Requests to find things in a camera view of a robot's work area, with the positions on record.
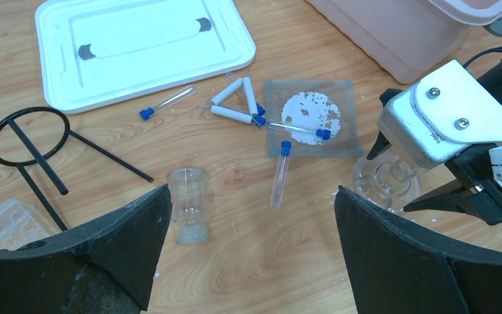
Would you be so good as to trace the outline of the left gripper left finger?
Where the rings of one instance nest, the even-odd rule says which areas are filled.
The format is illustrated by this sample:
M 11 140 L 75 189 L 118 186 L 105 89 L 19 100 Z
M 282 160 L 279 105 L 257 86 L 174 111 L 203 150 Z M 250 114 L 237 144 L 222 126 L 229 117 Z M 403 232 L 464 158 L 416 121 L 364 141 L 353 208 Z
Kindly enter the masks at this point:
M 0 313 L 148 309 L 173 204 L 167 185 L 70 230 L 0 250 Z

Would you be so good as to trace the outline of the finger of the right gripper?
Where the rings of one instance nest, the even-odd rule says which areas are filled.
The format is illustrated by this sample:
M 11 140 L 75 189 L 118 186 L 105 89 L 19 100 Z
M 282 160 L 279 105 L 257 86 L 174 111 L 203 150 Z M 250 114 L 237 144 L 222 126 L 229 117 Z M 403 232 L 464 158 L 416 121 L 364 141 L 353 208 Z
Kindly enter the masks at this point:
M 403 210 L 406 213 L 423 210 L 463 213 L 495 226 L 502 223 L 502 184 L 483 180 L 466 188 L 455 180 L 416 198 Z
M 380 96 L 379 100 L 382 104 L 382 111 L 377 119 L 377 126 L 379 128 L 378 135 L 376 138 L 376 141 L 374 142 L 372 148 L 366 155 L 366 159 L 371 161 L 386 152 L 392 144 L 386 137 L 386 134 L 388 132 L 388 128 L 385 125 L 385 123 L 382 121 L 382 118 L 384 118 L 384 115 L 386 114 L 386 105 L 390 102 L 392 98 L 395 96 L 399 95 L 402 92 L 402 89 L 397 89 L 397 88 L 388 88 L 385 90 Z

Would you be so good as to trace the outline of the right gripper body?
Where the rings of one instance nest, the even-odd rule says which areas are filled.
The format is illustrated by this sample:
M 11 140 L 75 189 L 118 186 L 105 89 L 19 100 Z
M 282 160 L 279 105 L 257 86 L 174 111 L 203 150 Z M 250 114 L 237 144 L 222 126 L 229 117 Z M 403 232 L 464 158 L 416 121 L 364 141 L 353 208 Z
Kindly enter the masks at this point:
M 460 87 L 449 102 L 446 138 L 455 144 L 487 145 L 489 177 L 502 183 L 502 60 L 473 79 L 461 71 Z

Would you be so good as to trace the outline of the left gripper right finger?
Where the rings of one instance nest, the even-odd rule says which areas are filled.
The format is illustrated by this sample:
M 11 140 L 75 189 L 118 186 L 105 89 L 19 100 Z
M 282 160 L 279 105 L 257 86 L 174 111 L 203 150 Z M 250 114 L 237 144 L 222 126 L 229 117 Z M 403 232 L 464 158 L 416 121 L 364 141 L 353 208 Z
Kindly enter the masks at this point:
M 502 313 L 502 252 L 434 232 L 343 186 L 334 210 L 359 313 Z

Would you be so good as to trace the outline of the glass flask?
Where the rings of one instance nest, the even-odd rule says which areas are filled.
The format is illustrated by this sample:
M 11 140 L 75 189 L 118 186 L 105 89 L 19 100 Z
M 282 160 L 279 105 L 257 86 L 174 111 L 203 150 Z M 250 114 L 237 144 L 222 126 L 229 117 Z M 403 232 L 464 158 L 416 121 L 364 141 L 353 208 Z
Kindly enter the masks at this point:
M 420 178 L 401 157 L 384 152 L 373 160 L 362 156 L 352 172 L 352 189 L 361 197 L 399 216 L 420 196 Z

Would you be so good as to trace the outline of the white clay triangle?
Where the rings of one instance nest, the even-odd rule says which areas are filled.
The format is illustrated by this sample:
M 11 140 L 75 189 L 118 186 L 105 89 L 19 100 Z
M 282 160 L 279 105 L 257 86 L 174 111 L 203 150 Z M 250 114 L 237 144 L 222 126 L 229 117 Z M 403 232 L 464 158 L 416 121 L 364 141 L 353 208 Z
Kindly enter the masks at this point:
M 224 76 L 227 86 L 197 108 L 216 116 L 228 118 L 259 128 L 266 124 L 265 109 L 258 103 L 250 77 L 236 77 L 233 73 Z

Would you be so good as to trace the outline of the test tube blue cap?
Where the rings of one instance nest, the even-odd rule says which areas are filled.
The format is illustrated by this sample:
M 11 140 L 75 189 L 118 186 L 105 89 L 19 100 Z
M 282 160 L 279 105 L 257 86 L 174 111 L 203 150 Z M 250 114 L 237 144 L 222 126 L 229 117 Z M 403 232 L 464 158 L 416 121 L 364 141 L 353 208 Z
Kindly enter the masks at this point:
M 283 124 L 282 122 L 275 120 L 268 120 L 266 126 L 270 130 L 283 131 L 289 134 L 301 133 L 305 135 L 313 135 L 322 140 L 329 140 L 331 138 L 331 131 L 327 129 L 310 128 L 295 124 Z
M 154 115 L 172 107 L 173 105 L 181 102 L 182 100 L 185 100 L 186 98 L 194 95 L 196 93 L 197 88 L 193 85 L 187 85 L 183 87 L 182 89 L 174 92 L 173 94 L 167 96 L 166 98 L 162 99 L 158 103 L 156 103 L 153 106 L 147 107 L 145 109 L 142 109 L 139 112 L 139 116 L 144 120 L 149 120 L 151 117 Z
M 276 174 L 273 182 L 273 189 L 271 192 L 270 206 L 273 209 L 279 209 L 282 205 L 284 189 L 288 174 L 290 153 L 292 143 L 290 141 L 282 141 L 280 145 L 280 154 L 276 167 Z

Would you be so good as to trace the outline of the pink plastic bin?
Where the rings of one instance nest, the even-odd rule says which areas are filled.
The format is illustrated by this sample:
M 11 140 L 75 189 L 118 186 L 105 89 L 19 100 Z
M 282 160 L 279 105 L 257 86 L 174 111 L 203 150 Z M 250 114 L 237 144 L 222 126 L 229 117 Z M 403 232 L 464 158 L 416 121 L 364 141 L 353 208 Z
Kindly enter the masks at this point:
M 453 53 L 473 27 L 502 37 L 502 1 L 310 1 L 402 84 L 415 82 Z

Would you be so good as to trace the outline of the clear test tube rack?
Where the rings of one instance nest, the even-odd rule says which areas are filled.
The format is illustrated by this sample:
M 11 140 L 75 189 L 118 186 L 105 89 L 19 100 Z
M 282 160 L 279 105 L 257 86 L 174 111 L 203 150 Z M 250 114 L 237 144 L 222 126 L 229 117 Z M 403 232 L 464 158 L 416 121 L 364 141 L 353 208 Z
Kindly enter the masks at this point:
M 0 250 L 14 251 L 60 232 L 53 220 L 30 204 L 9 199 L 0 205 Z

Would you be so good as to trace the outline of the black metal tripod stand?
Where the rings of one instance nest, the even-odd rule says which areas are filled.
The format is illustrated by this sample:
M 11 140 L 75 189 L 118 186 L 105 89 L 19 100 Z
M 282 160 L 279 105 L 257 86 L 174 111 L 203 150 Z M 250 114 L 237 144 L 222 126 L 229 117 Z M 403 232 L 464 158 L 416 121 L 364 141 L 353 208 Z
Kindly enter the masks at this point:
M 38 112 L 45 112 L 45 113 L 52 113 L 56 116 L 58 116 L 61 121 L 63 122 L 63 133 L 54 147 L 52 147 L 48 152 L 46 153 L 41 153 L 40 150 L 35 146 L 35 144 L 32 142 L 32 140 L 27 136 L 26 132 L 20 127 L 20 125 L 16 122 L 16 120 L 20 117 L 26 116 L 28 114 L 33 114 L 33 113 L 38 113 Z M 20 142 L 23 144 L 23 146 L 27 149 L 27 151 L 30 153 L 32 156 L 32 159 L 26 160 L 26 161 L 11 161 L 11 160 L 6 160 L 3 157 L 0 156 L 0 164 L 3 166 L 7 167 L 14 167 L 16 168 L 21 176 L 24 178 L 25 182 L 28 184 L 30 189 L 33 191 L 34 195 L 37 197 L 37 199 L 40 201 L 41 205 L 43 205 L 44 209 L 46 212 L 49 214 L 50 218 L 55 222 L 57 227 L 63 232 L 68 230 L 68 227 L 64 223 L 64 221 L 61 219 L 59 214 L 56 212 L 56 210 L 52 207 L 50 202 L 46 199 L 46 196 L 43 194 L 42 190 L 37 186 L 36 182 L 32 179 L 31 175 L 27 172 L 26 167 L 27 166 L 33 166 L 33 165 L 38 165 L 47 175 L 47 177 L 51 180 L 51 182 L 54 184 L 54 186 L 57 188 L 58 192 L 61 195 L 66 195 L 69 193 L 68 188 L 66 185 L 63 183 L 63 181 L 60 179 L 58 174 L 53 170 L 52 166 L 48 163 L 48 159 L 52 156 L 54 156 L 59 150 L 66 144 L 67 140 L 70 137 L 74 137 L 75 139 L 79 140 L 81 143 L 84 143 L 88 147 L 94 149 L 98 153 L 102 154 L 103 156 L 106 156 L 113 162 L 116 162 L 117 164 L 121 165 L 122 167 L 126 168 L 127 170 L 131 171 L 132 173 L 138 175 L 142 179 L 152 183 L 154 179 L 146 174 L 145 172 L 141 171 L 140 169 L 136 168 L 135 166 L 129 164 L 125 160 L 121 159 L 120 157 L 116 156 L 115 154 L 109 152 L 105 148 L 99 146 L 98 144 L 94 143 L 93 141 L 89 140 L 88 138 L 84 137 L 83 135 L 73 131 L 71 129 L 71 123 L 69 119 L 67 118 L 66 114 L 57 110 L 53 109 L 51 107 L 28 107 L 21 109 L 19 111 L 13 112 L 4 119 L 0 121 L 0 133 L 6 128 L 9 127 L 13 133 L 19 138 Z

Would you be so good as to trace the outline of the white plastic lid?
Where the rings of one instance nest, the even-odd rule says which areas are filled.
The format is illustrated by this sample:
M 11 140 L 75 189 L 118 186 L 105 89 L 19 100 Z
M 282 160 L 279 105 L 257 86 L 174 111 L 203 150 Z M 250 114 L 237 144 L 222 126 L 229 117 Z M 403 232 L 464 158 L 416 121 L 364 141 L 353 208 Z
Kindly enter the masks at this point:
M 232 1 L 45 1 L 44 98 L 82 113 L 242 69 L 256 45 Z

